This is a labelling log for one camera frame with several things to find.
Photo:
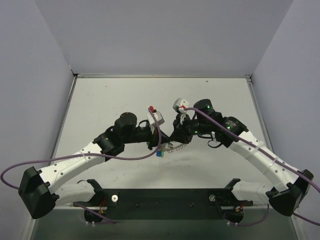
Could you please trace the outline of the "large metal keyring with loops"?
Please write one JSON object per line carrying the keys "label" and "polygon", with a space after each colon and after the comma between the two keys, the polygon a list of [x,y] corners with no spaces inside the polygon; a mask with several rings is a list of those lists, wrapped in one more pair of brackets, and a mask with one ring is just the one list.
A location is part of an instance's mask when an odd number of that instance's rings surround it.
{"label": "large metal keyring with loops", "polygon": [[160,146],[159,150],[161,152],[173,153],[173,152],[176,152],[176,151],[183,149],[186,146],[187,146],[187,144],[185,144],[185,143],[173,141],[173,142],[168,142],[168,143],[162,144]]}

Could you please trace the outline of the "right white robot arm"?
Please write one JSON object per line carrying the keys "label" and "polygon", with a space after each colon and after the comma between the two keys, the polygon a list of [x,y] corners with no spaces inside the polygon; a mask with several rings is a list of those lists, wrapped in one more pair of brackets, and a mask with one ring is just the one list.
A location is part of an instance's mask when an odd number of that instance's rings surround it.
{"label": "right white robot arm", "polygon": [[[284,216],[293,215],[314,178],[309,170],[298,170],[284,162],[240,120],[215,111],[209,99],[199,100],[190,108],[185,99],[178,98],[172,108],[177,116],[173,122],[171,141],[189,144],[193,136],[210,135],[212,140],[242,156],[270,182],[263,184],[235,180],[230,187],[235,199],[270,204]],[[193,118],[187,114],[189,109],[195,112]]]}

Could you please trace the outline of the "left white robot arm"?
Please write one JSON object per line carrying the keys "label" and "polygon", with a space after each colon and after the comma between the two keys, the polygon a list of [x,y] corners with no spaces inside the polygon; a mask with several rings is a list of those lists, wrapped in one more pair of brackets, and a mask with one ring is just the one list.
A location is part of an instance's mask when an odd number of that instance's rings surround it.
{"label": "left white robot arm", "polygon": [[50,213],[56,206],[73,202],[101,203],[103,189],[94,180],[67,182],[82,172],[113,158],[120,160],[126,144],[146,143],[156,153],[168,141],[160,130],[165,122],[159,111],[147,113],[146,126],[137,126],[137,117],[125,112],[105,132],[73,155],[59,158],[55,164],[36,169],[30,167],[22,175],[18,194],[33,219]]}

